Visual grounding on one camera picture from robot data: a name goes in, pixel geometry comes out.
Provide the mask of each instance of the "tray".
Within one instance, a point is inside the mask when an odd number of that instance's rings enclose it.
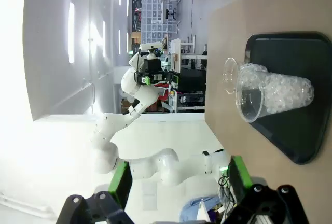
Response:
[[[331,42],[316,32],[253,35],[246,45],[245,61],[263,65],[269,72],[311,81],[315,96],[309,106],[251,123],[294,163],[309,163],[320,150],[330,116]]]

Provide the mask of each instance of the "plastic cup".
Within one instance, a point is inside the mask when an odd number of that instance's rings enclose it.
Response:
[[[253,69],[240,71],[236,86],[236,105],[246,122],[308,106],[314,89],[308,79]]]
[[[267,72],[267,69],[264,66],[253,63],[236,62],[234,58],[228,58],[225,62],[223,73],[224,86],[228,94],[233,94],[235,92],[238,75],[240,71],[244,69]]]

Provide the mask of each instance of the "brown table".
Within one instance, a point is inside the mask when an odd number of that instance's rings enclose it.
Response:
[[[274,189],[293,185],[310,223],[332,223],[331,128],[316,159],[296,165],[241,119],[235,95],[223,85],[225,60],[243,61],[251,35],[289,31],[319,31],[332,40],[332,0],[239,0],[212,14],[205,120],[230,154],[243,157],[250,175]]]

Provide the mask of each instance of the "ceiling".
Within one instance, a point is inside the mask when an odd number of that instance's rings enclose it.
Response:
[[[74,4],[73,28],[70,3]],[[113,72],[129,60],[128,26],[127,0],[121,0],[121,6],[119,0],[24,0],[24,68],[33,119],[82,114],[93,104],[94,111],[116,112]],[[74,63],[69,62],[71,49]]]

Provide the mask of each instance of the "screw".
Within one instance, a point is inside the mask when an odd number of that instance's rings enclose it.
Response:
[[[287,194],[287,193],[289,192],[289,189],[286,188],[286,187],[281,188],[281,192],[282,192],[283,194]]]
[[[261,190],[262,190],[262,187],[261,187],[261,186],[255,186],[255,187],[254,187],[254,191],[255,191],[255,192],[261,192]]]

